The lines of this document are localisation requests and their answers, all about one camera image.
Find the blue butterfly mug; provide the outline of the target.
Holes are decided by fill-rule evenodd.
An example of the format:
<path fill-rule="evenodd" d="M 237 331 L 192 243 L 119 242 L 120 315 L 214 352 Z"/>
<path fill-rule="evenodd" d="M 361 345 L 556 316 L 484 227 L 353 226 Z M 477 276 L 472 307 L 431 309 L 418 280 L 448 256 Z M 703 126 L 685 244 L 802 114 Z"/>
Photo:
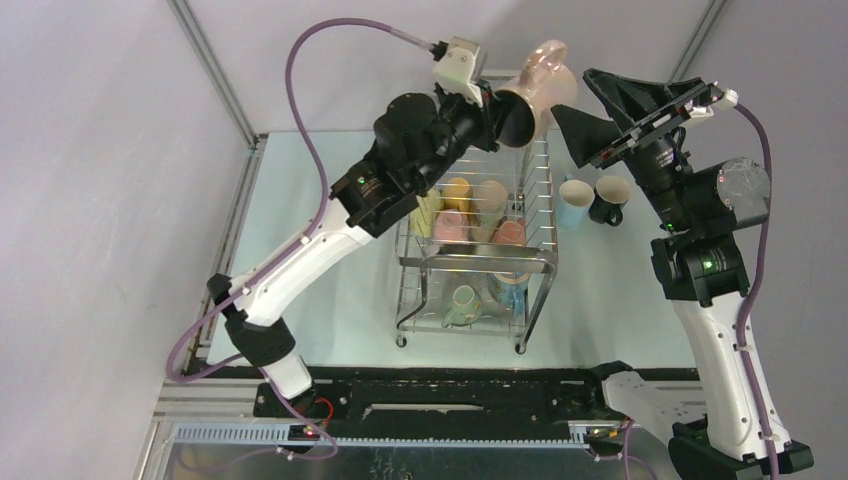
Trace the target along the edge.
<path fill-rule="evenodd" d="M 513 317 L 523 317 L 530 277 L 530 273 L 490 273 L 487 277 L 489 295 Z"/>

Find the iridescent pale pink mug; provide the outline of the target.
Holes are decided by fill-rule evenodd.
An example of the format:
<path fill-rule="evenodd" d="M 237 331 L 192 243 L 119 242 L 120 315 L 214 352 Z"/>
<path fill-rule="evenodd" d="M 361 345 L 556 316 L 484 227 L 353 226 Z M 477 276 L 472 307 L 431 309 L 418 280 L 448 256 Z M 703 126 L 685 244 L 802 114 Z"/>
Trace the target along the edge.
<path fill-rule="evenodd" d="M 516 77 L 496 90 L 508 110 L 498 135 L 500 144 L 525 147 L 548 130 L 553 106 L 575 104 L 578 83 L 566 65 L 567 55 L 564 42 L 548 40 L 527 57 Z"/>

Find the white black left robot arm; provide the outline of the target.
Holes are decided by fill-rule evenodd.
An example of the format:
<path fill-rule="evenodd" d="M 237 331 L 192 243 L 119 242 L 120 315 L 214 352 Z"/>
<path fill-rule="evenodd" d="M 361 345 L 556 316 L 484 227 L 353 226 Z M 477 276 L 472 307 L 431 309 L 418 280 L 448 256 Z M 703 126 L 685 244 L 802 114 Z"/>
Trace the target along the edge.
<path fill-rule="evenodd" d="M 316 390 L 283 311 L 330 267 L 416 209 L 470 147 L 497 151 L 515 105 L 489 89 L 480 104 L 442 88 L 435 95 L 396 97 L 374 121 L 370 149 L 323 189 L 319 209 L 303 229 L 253 270 L 208 280 L 231 343 L 275 386 L 278 404 L 290 415 L 311 412 Z"/>

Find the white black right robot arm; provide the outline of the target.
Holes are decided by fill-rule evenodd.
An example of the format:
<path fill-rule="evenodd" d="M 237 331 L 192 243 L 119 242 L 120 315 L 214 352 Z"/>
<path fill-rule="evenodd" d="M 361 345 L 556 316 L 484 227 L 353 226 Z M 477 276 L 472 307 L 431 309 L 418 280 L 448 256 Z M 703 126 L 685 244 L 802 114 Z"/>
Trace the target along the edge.
<path fill-rule="evenodd" d="M 620 361 L 594 369 L 583 408 L 639 424 L 683 479 L 776 479 L 811 468 L 812 449 L 790 435 L 764 381 L 750 321 L 762 278 L 747 273 L 735 240 L 768 226 L 771 160 L 737 157 L 697 171 L 682 146 L 717 111 L 740 110 L 738 94 L 699 78 L 658 83 L 592 68 L 583 79 L 606 117 L 565 105 L 553 117 L 576 166 L 625 164 L 660 219 L 651 263 L 685 330 L 705 409 L 686 411 Z"/>

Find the light blue faceted mug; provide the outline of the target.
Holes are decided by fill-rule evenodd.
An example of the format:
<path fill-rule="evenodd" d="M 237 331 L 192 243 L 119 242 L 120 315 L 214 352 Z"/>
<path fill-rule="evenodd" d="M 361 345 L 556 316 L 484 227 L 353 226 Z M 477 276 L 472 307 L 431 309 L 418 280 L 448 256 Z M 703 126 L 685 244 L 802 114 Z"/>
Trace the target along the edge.
<path fill-rule="evenodd" d="M 567 177 L 557 191 L 557 224 L 565 229 L 577 229 L 586 218 L 594 198 L 594 190 L 588 183 Z"/>

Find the black mug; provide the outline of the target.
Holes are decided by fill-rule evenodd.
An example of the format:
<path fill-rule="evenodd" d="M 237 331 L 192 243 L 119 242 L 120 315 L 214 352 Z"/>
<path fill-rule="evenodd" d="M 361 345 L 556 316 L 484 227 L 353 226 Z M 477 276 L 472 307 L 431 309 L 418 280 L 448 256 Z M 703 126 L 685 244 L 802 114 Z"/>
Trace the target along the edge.
<path fill-rule="evenodd" d="M 589 218 L 599 224 L 619 226 L 624 218 L 623 208 L 631 197 L 628 181 L 619 176 L 603 176 L 596 182 L 594 194 Z"/>

